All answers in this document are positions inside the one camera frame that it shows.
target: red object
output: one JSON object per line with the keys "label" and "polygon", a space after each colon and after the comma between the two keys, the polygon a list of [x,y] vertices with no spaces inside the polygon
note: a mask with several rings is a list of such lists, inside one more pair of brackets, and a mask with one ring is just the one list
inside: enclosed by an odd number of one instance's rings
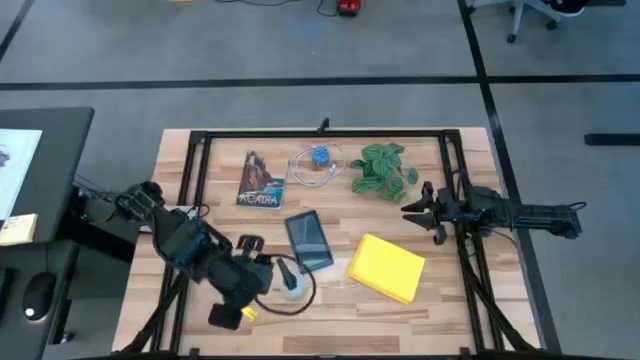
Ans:
{"label": "red object", "polygon": [[338,14],[356,16],[360,11],[360,0],[338,0]]}

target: artificial plant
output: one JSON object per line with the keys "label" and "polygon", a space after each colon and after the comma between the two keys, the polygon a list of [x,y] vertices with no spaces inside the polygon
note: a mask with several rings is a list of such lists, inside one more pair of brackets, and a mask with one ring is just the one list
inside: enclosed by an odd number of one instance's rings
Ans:
{"label": "artificial plant", "polygon": [[[364,160],[351,162],[352,169],[362,169],[362,178],[353,180],[351,190],[356,194],[364,194],[369,190],[378,191],[378,197],[399,203],[407,194],[404,190],[404,174],[402,173],[401,154],[404,146],[398,144],[373,144],[362,149]],[[415,185],[418,172],[411,168],[407,172],[407,182]]]}

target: book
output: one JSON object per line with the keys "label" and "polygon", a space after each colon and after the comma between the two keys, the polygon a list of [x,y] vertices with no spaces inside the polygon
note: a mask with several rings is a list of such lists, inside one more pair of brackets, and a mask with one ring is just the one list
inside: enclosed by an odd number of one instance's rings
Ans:
{"label": "book", "polygon": [[0,129],[0,221],[11,216],[42,130]]}
{"label": "book", "polygon": [[37,220],[38,214],[12,216],[5,220],[0,230],[0,246],[32,242]]}
{"label": "book", "polygon": [[350,278],[403,303],[413,301],[425,259],[365,234],[349,267]]}
{"label": "book", "polygon": [[287,173],[275,178],[267,170],[264,158],[255,151],[247,152],[236,205],[260,209],[280,209]]}

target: smartphone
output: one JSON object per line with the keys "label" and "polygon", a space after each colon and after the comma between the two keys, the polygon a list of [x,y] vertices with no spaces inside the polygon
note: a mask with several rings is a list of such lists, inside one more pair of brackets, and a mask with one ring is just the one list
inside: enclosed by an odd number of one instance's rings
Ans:
{"label": "smartphone", "polygon": [[315,210],[290,217],[284,221],[291,248],[299,263],[315,271],[333,264],[327,238]]}

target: black metal frame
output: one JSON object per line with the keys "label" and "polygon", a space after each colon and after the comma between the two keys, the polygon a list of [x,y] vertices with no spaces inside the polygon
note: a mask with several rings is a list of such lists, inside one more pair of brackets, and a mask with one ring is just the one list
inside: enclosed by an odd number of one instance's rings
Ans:
{"label": "black metal frame", "polygon": [[[211,143],[214,139],[221,138],[301,138],[301,137],[310,137],[310,138],[325,138],[325,137],[334,137],[334,138],[346,138],[346,137],[427,137],[427,138],[435,138],[437,139],[440,145],[440,155],[443,164],[443,175],[445,178],[446,185],[452,192],[455,193],[455,181],[454,174],[457,170],[466,171],[466,161],[464,157],[464,152],[462,149],[462,140],[460,137],[460,132],[457,129],[445,129],[445,130],[366,130],[366,129],[358,129],[358,130],[332,130],[328,129],[329,121],[325,119],[317,130],[261,130],[261,131],[192,131],[189,137],[189,145],[186,154],[184,173],[182,177],[182,183],[180,185],[180,192],[178,198],[178,204],[184,205],[187,202],[187,193],[189,189],[189,182],[191,180],[191,173],[193,169],[194,158],[196,154],[197,145],[201,144],[202,149],[202,157],[200,159],[200,167],[198,170],[198,181],[196,183],[195,189],[195,198],[194,205],[199,206],[202,205],[203,197],[204,197],[204,187],[206,180],[206,173],[208,169],[209,163],[209,154],[211,149]],[[451,158],[449,155],[449,144],[453,145],[453,149],[455,152],[455,159],[457,163],[457,169],[453,169],[451,165]],[[463,183],[463,191],[465,194],[469,194],[470,184],[467,182]],[[461,271],[464,271],[465,267],[463,266],[463,262],[465,264],[469,264],[469,254],[467,253],[467,248],[465,246],[466,241],[466,232],[467,229],[464,229],[462,226],[456,226],[456,242],[458,245],[458,256],[461,262]],[[489,274],[489,268],[487,265],[487,260],[484,252],[484,247],[481,241],[479,234],[472,233],[472,240],[474,243],[474,247],[476,250],[476,261],[478,264],[478,274],[480,278],[480,282],[485,288],[486,292],[489,295],[491,301],[495,301],[493,297],[493,291],[491,289],[491,279]],[[173,270],[170,267],[165,268],[165,273],[163,276],[161,295],[162,298],[168,291],[171,283],[171,279],[174,275]],[[471,322],[471,331],[473,333],[474,345],[476,351],[485,350],[484,336],[482,333],[482,328],[480,324],[480,315],[478,312],[478,301],[476,298],[476,292],[471,285],[470,281],[463,276],[464,284],[465,284],[465,295],[469,310],[469,317]],[[169,350],[172,352],[178,352],[180,345],[180,338],[182,334],[182,325],[186,307],[186,296],[187,296],[188,286],[185,286],[178,295],[178,301],[176,306],[175,318],[173,323],[173,329],[171,334],[171,342]],[[163,333],[163,325],[164,320],[160,323],[158,328],[156,329],[151,342],[150,351],[158,351],[160,348],[160,342],[162,339]],[[491,334],[493,337],[493,349],[497,351],[504,351],[504,342],[502,339],[502,333],[499,329],[498,323],[495,319],[490,317],[490,328]],[[452,354],[450,356],[429,356],[429,358],[451,358],[451,357],[459,357],[459,354]],[[396,355],[396,356],[387,356],[393,358],[405,358],[406,356]],[[206,359],[206,358],[215,358],[209,356],[200,356],[198,359]],[[234,356],[234,358],[246,358],[246,356]],[[277,358],[291,358],[290,356],[277,356]]]}

